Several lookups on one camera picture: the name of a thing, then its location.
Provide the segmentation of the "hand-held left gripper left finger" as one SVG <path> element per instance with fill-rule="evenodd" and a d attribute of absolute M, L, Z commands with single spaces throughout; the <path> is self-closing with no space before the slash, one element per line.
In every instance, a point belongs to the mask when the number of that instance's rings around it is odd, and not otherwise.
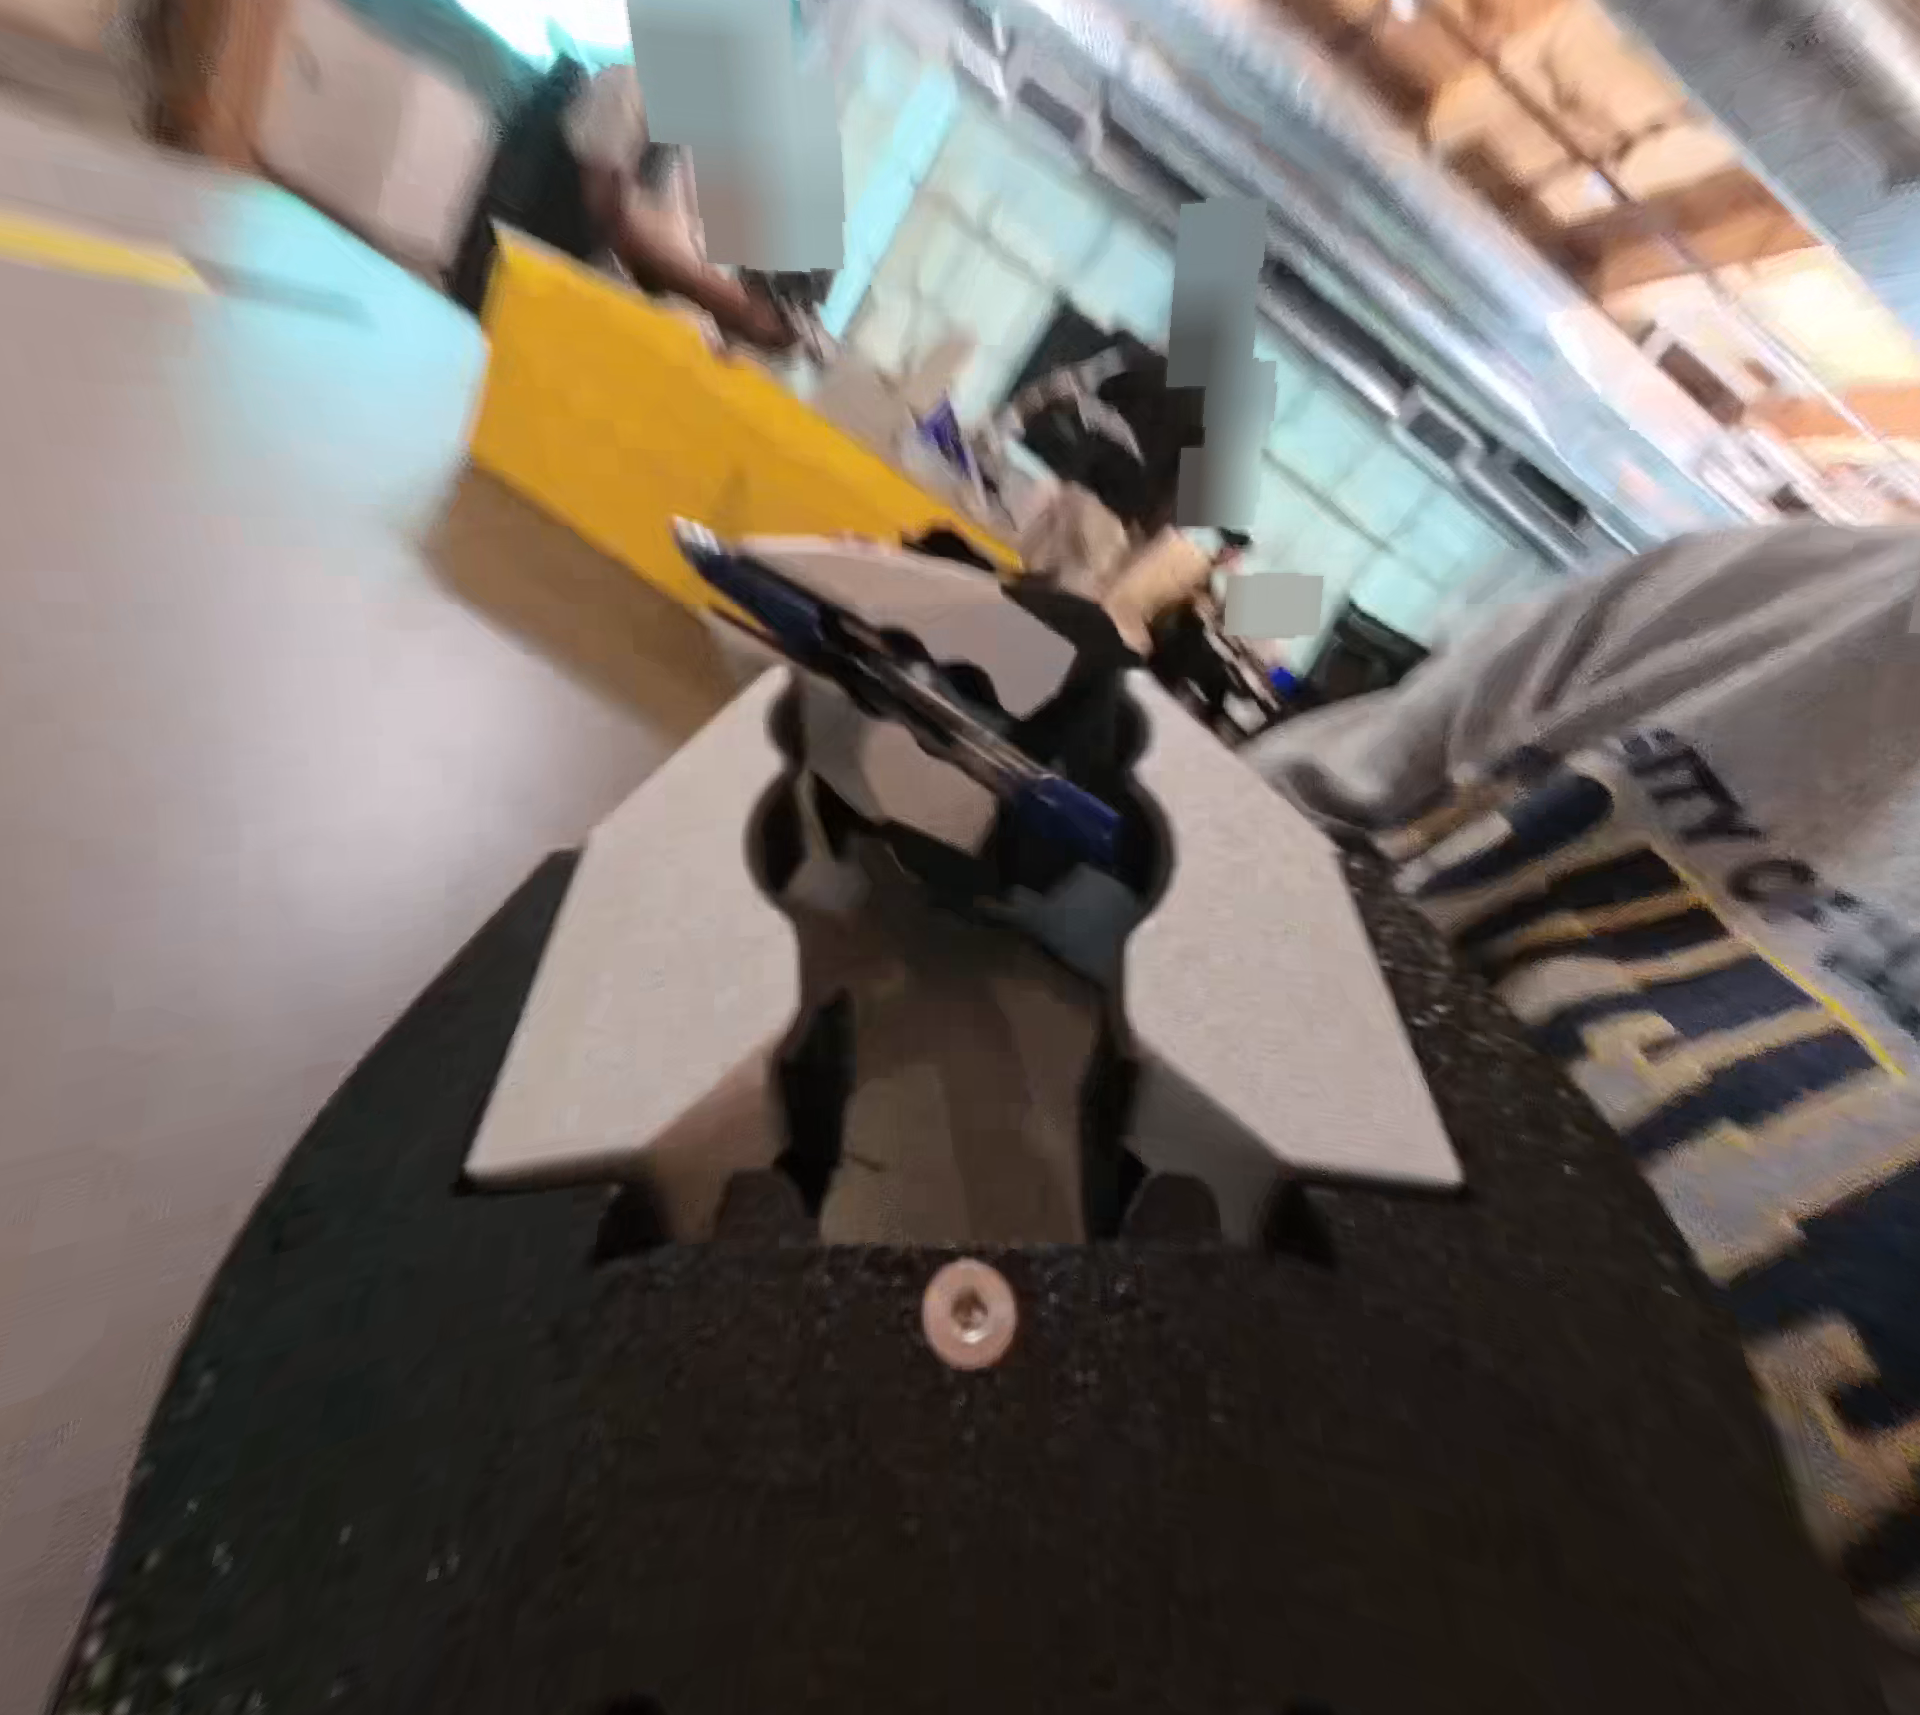
<path fill-rule="evenodd" d="M 470 1192 L 608 1182 L 664 1241 L 707 1241 L 728 1181 L 775 1162 L 769 1065 L 803 979 L 758 837 L 790 779 L 788 691 L 758 673 L 590 830 L 461 1162 Z"/>

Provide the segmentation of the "blue pen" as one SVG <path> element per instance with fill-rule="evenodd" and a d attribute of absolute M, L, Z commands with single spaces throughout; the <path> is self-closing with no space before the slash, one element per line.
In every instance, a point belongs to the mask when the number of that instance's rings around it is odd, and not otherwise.
<path fill-rule="evenodd" d="M 903 634 L 879 630 L 689 518 L 673 518 L 669 534 L 697 578 L 742 610 L 788 662 L 845 692 L 867 719 L 900 727 L 924 754 L 961 772 L 1017 823 L 1053 837 L 1076 859 L 1114 859 L 1114 808 L 1020 752 L 931 658 L 903 648 Z"/>

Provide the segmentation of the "yellow plastic bin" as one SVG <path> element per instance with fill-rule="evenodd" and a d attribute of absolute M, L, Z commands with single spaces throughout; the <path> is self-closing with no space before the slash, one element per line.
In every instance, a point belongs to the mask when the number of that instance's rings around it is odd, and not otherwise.
<path fill-rule="evenodd" d="M 473 466 L 685 610 L 746 623 L 682 556 L 675 518 L 732 543 L 941 527 L 996 569 L 1017 560 L 767 368 L 537 239 L 497 236 L 480 332 Z"/>

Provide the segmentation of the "yellow tape strip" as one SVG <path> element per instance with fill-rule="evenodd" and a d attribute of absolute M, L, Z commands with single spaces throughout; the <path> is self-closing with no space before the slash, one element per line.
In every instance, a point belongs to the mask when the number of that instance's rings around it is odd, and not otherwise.
<path fill-rule="evenodd" d="M 92 225 L 20 208 L 1 208 L 1 262 L 180 296 L 212 293 L 203 272 L 170 246 L 121 239 Z"/>

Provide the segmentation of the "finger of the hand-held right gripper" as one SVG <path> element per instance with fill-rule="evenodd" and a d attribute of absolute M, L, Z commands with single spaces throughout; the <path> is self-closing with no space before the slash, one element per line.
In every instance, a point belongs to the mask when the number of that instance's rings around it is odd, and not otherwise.
<path fill-rule="evenodd" d="M 1114 784 L 1134 644 L 1098 602 L 961 560 L 946 530 L 931 541 L 935 553 L 871 538 L 754 534 L 740 550 L 882 634 L 907 637 L 1045 768 L 1076 784 Z"/>
<path fill-rule="evenodd" d="M 864 716 L 818 676 L 797 680 L 807 772 L 877 827 L 907 830 L 949 848 L 981 848 L 996 797 L 929 754 L 899 720 Z"/>

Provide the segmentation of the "person's right forearm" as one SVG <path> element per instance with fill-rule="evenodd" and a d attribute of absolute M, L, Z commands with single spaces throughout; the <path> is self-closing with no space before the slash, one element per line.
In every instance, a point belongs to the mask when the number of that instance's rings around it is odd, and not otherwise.
<path fill-rule="evenodd" d="M 1549 584 L 1244 759 L 1320 823 L 1375 832 L 1646 733 L 1814 846 L 1914 815 L 1917 530 L 1678 538 Z"/>

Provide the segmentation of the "person's grey printed sweatshirt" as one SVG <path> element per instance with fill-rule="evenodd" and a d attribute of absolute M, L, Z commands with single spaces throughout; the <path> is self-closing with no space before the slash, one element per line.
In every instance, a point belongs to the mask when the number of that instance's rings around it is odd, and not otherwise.
<path fill-rule="evenodd" d="M 1917 1650 L 1917 923 L 1704 749 L 1512 749 L 1365 843 L 1618 1136 L 1725 1299 L 1800 1511 Z"/>

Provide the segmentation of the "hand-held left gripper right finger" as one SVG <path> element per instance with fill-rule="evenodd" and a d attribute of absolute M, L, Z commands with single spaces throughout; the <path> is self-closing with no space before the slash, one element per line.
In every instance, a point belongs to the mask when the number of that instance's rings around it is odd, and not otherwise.
<path fill-rule="evenodd" d="M 1117 975 L 1127 1148 L 1201 1181 L 1231 1241 L 1255 1241 L 1294 1181 L 1461 1196 L 1334 843 L 1145 673 L 1127 695 L 1144 733 L 1128 779 L 1165 859 Z"/>

